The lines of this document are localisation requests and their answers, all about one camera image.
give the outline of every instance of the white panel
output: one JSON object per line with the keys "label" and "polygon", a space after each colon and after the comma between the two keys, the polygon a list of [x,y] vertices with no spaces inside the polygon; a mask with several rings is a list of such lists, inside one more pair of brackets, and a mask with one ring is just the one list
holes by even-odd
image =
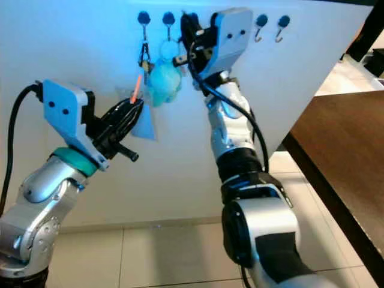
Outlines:
{"label": "white panel", "polygon": [[[139,73],[140,10],[151,16],[148,37],[153,59],[166,37],[164,12],[172,11],[179,36],[181,10],[198,13],[203,26],[233,1],[2,0],[0,2],[1,151],[11,105],[35,79],[57,78],[92,89],[101,115],[118,100],[116,89],[131,88]],[[297,120],[344,52],[371,7],[326,1],[236,1],[256,18],[269,17],[263,40],[252,39],[233,68],[265,135],[270,155]],[[277,22],[290,25],[276,43]],[[129,137],[140,153],[131,163],[116,157],[107,173],[97,173],[67,226],[218,216],[220,182],[209,146],[210,127],[202,94],[190,76],[172,104],[154,110],[158,141]],[[44,124],[41,104],[27,100],[16,127],[16,162],[8,205],[17,186],[62,143]]]}

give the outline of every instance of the keychain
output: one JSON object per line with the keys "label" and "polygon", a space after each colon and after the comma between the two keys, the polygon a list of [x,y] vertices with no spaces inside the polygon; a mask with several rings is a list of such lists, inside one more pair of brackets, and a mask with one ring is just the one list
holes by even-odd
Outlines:
{"label": "keychain", "polygon": [[144,70],[144,84],[148,82],[148,74],[152,71],[154,64],[151,63],[151,56],[149,55],[149,45],[146,36],[146,26],[150,23],[151,18],[145,11],[141,11],[137,17],[139,23],[143,26],[143,44],[139,55],[138,64]]}
{"label": "keychain", "polygon": [[172,58],[179,55],[179,43],[170,36],[170,29],[175,22],[171,12],[164,14],[163,23],[167,27],[167,37],[160,44],[160,58],[156,61],[148,78],[148,92],[154,106],[172,102],[181,89],[182,74],[172,64]]}

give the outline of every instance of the black joint segment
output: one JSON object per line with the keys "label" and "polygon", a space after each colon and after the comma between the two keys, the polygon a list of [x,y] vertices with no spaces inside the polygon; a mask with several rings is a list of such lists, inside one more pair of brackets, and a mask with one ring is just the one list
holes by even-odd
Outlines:
{"label": "black joint segment", "polygon": [[[263,184],[272,184],[276,189]],[[265,172],[248,172],[225,182],[221,186],[221,199],[224,204],[227,204],[235,199],[279,197],[277,190],[282,191],[283,186],[270,174]]]}
{"label": "black joint segment", "polygon": [[214,73],[212,75],[210,75],[209,77],[207,77],[206,79],[204,79],[204,81],[211,87],[213,87],[214,89],[216,89],[217,87],[219,87],[220,85],[222,84],[225,84],[227,82],[230,82],[230,79],[225,79],[223,80],[221,77],[220,77],[220,73],[222,71],[219,71],[217,73]]}
{"label": "black joint segment", "polygon": [[251,241],[247,221],[237,202],[228,203],[221,214],[224,247],[229,258],[246,268],[252,267]]}
{"label": "black joint segment", "polygon": [[294,232],[263,235],[255,241],[263,269],[276,283],[314,273],[300,258]]}
{"label": "black joint segment", "polygon": [[175,23],[175,17],[173,16],[173,14],[171,12],[164,13],[163,23],[165,25],[173,25]]}
{"label": "black joint segment", "polygon": [[226,179],[248,172],[262,172],[262,165],[256,152],[250,148],[237,148],[225,152],[217,162],[218,173],[222,182]]}
{"label": "black joint segment", "polygon": [[1,288],[45,288],[48,278],[48,268],[27,277],[4,278],[0,277]]}
{"label": "black joint segment", "polygon": [[147,25],[150,23],[151,21],[151,18],[149,17],[149,14],[148,12],[146,11],[141,11],[137,17],[137,21],[139,21],[139,23],[141,25]]}

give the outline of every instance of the key ring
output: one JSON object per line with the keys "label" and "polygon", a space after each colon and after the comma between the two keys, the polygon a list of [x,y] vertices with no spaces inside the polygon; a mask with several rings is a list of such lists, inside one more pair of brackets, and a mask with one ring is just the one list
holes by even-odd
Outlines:
{"label": "key ring", "polygon": [[180,45],[170,36],[170,29],[175,23],[175,17],[171,12],[164,13],[163,23],[167,27],[167,38],[160,44],[159,54],[166,61],[172,60],[173,57],[180,54]]}

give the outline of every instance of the floor tile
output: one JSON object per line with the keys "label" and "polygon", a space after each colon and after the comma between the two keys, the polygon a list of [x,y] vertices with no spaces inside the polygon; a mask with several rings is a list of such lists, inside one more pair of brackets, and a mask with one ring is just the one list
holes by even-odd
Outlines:
{"label": "floor tile", "polygon": [[353,267],[351,270],[360,288],[379,288],[366,267]]}
{"label": "floor tile", "polygon": [[353,80],[353,83],[362,92],[376,91],[377,89],[372,85],[371,81],[370,79],[356,79]]}
{"label": "floor tile", "polygon": [[162,288],[243,288],[240,279],[237,280],[223,280],[223,281],[210,281],[200,283],[188,283],[171,286],[161,286]]}
{"label": "floor tile", "polygon": [[299,252],[303,261],[313,270],[343,268],[347,262],[335,245],[330,228],[317,207],[301,173],[273,173],[290,197],[301,230]]}
{"label": "floor tile", "polygon": [[331,280],[338,288],[359,288],[350,268],[318,272],[319,275]]}
{"label": "floor tile", "polygon": [[48,288],[118,288],[122,231],[59,235]]}
{"label": "floor tile", "polygon": [[346,75],[332,70],[323,84],[316,92],[315,96],[343,94],[361,92],[353,80],[349,79]]}
{"label": "floor tile", "polygon": [[307,180],[306,180],[306,183],[311,191],[313,198],[316,201],[317,207],[319,207],[321,213],[324,216],[325,221],[327,222],[328,227],[330,228],[334,237],[336,238],[337,244],[345,257],[348,266],[364,265],[360,257],[356,253],[355,249],[353,249],[352,245],[348,241],[348,238],[345,236],[345,234],[340,229],[335,219],[332,217],[331,213],[328,211],[327,207],[324,205],[320,197],[317,195],[315,189],[311,186],[311,184]]}
{"label": "floor tile", "polygon": [[276,151],[269,159],[271,173],[299,172],[299,167],[287,151]]}
{"label": "floor tile", "polygon": [[346,55],[342,63],[335,64],[316,96],[375,91],[376,88],[371,84],[373,78],[374,75],[361,63]]}
{"label": "floor tile", "polygon": [[220,223],[124,231],[120,288],[234,278]]}

